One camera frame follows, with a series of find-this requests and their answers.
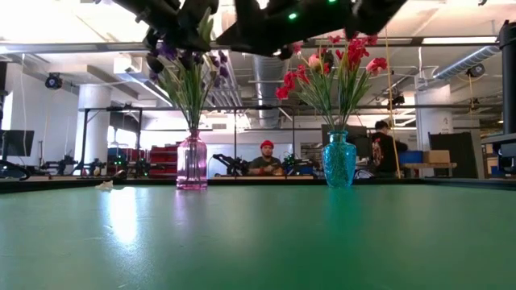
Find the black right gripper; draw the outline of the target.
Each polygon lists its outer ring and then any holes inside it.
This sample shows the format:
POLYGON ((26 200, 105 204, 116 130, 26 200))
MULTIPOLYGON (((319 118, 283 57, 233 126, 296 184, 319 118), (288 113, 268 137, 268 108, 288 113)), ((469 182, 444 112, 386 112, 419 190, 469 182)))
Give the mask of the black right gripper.
POLYGON ((265 50, 253 38, 244 36, 236 24, 216 39, 216 44, 234 52, 255 55, 292 55, 293 40, 288 37, 289 25, 297 18, 297 0, 269 0, 265 12, 257 0, 235 0, 236 22, 248 25, 265 19, 265 50))

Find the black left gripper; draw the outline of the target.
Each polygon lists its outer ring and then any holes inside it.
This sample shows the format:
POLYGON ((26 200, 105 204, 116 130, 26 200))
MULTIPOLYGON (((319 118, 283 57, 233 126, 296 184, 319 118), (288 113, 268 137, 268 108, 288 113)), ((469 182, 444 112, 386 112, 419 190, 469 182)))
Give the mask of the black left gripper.
MULTIPOLYGON (((170 24, 177 19, 180 0, 114 0, 114 2, 135 15, 137 23, 145 22, 148 25, 147 34, 143 43, 150 50, 156 49, 159 39, 168 30, 170 24)), ((198 24, 202 18, 201 0, 185 0, 179 11, 179 25, 181 27, 184 45, 199 50, 198 24)), ((208 0, 208 7, 212 15, 218 11, 219 0, 208 0)))

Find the blue glass vase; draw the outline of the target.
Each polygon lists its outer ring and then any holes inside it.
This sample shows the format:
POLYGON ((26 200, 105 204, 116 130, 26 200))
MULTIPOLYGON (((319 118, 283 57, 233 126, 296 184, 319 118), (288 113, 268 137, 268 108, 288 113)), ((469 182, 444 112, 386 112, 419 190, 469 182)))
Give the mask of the blue glass vase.
POLYGON ((348 188, 356 170, 356 146, 347 142, 345 130, 333 130, 328 135, 329 143, 322 149, 326 182, 332 188, 348 188))

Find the person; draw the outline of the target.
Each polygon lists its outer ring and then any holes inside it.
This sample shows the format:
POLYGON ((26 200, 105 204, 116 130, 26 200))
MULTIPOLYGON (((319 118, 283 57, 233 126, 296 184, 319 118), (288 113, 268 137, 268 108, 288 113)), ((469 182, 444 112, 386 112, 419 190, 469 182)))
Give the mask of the person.
POLYGON ((408 145, 395 140, 389 135, 389 125, 385 121, 375 123, 375 132, 371 134, 372 164, 378 177, 395 177, 397 173, 396 153, 408 150, 408 145))
POLYGON ((255 158, 249 165, 248 174, 251 176, 281 176, 284 170, 281 161, 273 157, 274 144, 265 140, 260 145, 261 156, 255 158))

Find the white building column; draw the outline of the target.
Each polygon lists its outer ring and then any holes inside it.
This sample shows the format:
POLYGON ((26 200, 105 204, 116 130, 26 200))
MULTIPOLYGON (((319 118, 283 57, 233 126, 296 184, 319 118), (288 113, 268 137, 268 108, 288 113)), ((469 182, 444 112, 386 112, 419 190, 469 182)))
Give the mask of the white building column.
POLYGON ((84 112, 77 113, 75 160, 80 161, 82 157, 83 131, 86 123, 85 163, 91 163, 94 159, 106 162, 110 113, 106 112, 105 108, 111 104, 111 92, 112 88, 108 86, 82 85, 80 87, 78 108, 101 108, 101 110, 91 110, 87 118, 84 112))
MULTIPOLYGON (((450 85, 435 89, 418 90, 414 96, 416 105, 451 105, 450 85)), ((451 134, 452 112, 444 108, 416 109, 417 144, 420 151, 430 149, 429 134, 451 134)))

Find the red storage bins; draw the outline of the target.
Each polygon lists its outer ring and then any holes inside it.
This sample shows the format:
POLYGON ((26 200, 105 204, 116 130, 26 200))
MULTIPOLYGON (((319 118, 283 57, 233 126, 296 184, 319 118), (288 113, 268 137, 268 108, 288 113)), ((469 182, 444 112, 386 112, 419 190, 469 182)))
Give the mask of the red storage bins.
POLYGON ((149 152, 151 168, 149 176, 153 179, 177 178, 177 145, 153 146, 149 152))

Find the grey horizontal beam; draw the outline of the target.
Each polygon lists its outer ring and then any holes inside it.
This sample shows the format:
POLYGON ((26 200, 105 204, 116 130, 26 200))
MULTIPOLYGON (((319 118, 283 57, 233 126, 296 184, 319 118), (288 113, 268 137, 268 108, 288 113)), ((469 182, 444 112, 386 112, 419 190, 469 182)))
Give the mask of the grey horizontal beam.
MULTIPOLYGON (((478 47, 497 46, 495 35, 481 36, 427 36, 379 38, 376 47, 388 44, 393 48, 412 47, 478 47)), ((143 52, 148 47, 141 42, 115 43, 0 43, 0 55, 7 54, 61 54, 61 53, 100 53, 100 52, 143 52)))

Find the blue storage bins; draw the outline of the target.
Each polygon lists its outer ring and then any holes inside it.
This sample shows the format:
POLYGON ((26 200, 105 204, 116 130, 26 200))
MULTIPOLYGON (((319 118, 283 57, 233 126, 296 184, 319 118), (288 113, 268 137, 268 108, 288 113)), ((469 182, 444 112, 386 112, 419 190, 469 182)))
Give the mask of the blue storage bins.
POLYGON ((404 151, 399 155, 400 164, 422 164, 422 151, 404 151))

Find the green table mat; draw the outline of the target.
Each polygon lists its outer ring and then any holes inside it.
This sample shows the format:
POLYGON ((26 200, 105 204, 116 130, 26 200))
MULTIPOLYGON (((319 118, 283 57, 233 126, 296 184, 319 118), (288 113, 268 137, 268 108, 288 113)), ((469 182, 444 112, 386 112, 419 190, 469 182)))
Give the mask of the green table mat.
POLYGON ((0 196, 0 290, 516 290, 516 192, 438 185, 0 196))

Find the brown cardboard box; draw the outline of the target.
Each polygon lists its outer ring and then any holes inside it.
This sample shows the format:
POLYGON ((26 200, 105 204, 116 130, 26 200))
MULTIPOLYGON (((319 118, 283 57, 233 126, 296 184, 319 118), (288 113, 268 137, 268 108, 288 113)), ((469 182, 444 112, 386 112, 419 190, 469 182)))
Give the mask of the brown cardboard box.
POLYGON ((448 150, 424 151, 423 162, 425 164, 449 164, 451 163, 450 152, 448 150))

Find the wooden bench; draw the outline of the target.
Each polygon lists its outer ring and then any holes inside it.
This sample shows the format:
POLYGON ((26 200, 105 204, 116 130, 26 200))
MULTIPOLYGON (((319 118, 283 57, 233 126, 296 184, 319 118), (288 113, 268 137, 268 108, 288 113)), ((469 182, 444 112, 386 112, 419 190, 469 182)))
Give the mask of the wooden bench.
POLYGON ((423 169, 447 169, 447 176, 452 177, 452 170, 457 166, 457 163, 446 163, 446 164, 404 164, 403 168, 408 172, 409 178, 423 178, 423 169))

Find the black panel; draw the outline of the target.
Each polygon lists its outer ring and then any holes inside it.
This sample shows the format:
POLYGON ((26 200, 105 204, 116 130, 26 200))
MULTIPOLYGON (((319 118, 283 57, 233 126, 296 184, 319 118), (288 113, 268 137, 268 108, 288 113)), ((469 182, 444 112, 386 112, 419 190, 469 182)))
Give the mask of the black panel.
POLYGON ((431 150, 448 150, 450 162, 456 166, 451 170, 455 178, 476 179, 478 177, 472 136, 469 132, 454 134, 428 134, 431 150))

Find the wide silver air duct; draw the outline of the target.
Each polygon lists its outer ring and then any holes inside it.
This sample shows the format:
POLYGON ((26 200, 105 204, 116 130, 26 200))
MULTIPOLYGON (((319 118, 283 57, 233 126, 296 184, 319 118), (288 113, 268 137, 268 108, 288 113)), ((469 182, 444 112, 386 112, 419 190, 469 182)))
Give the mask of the wide silver air duct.
POLYGON ((268 107, 259 110, 259 123, 263 128, 279 128, 280 111, 272 107, 279 106, 276 90, 283 84, 284 75, 289 67, 288 60, 276 57, 253 56, 253 74, 258 106, 268 107))

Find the black tubular workstation frame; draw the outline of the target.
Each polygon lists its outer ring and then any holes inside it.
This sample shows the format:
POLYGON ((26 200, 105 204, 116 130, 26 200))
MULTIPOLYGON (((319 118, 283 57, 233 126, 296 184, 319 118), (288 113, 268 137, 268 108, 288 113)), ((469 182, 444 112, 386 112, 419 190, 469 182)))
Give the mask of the black tubular workstation frame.
MULTIPOLYGON (((480 109, 480 108, 502 108, 502 104, 423 104, 423 105, 405 105, 400 106, 399 109, 480 109)), ((239 110, 279 110, 279 109, 287 109, 291 110, 292 114, 296 114, 298 110, 309 110, 309 106, 287 106, 287 105, 261 105, 261 106, 215 106, 215 107, 203 107, 203 110, 206 111, 220 111, 220 110, 229 110, 230 112, 238 112, 239 110)), ((136 111, 142 114, 144 111, 180 111, 180 109, 167 106, 167 107, 138 107, 138 106, 108 106, 108 107, 99 107, 99 108, 79 108, 79 112, 83 112, 83 132, 82 132, 82 141, 81 141, 81 159, 80 162, 83 163, 85 159, 85 149, 86 149, 86 136, 87 136, 87 126, 88 126, 88 115, 90 111, 106 111, 106 112, 132 112, 136 111)))

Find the slim silver air duct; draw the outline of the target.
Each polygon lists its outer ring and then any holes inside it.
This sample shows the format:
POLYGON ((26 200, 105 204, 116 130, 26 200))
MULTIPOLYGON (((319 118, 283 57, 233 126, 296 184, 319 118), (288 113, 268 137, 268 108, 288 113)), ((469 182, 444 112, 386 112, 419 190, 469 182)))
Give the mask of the slim silver air duct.
POLYGON ((500 48, 497 46, 484 46, 445 68, 439 68, 432 76, 437 80, 449 79, 477 64, 481 64, 488 58, 497 55, 500 51, 500 48))

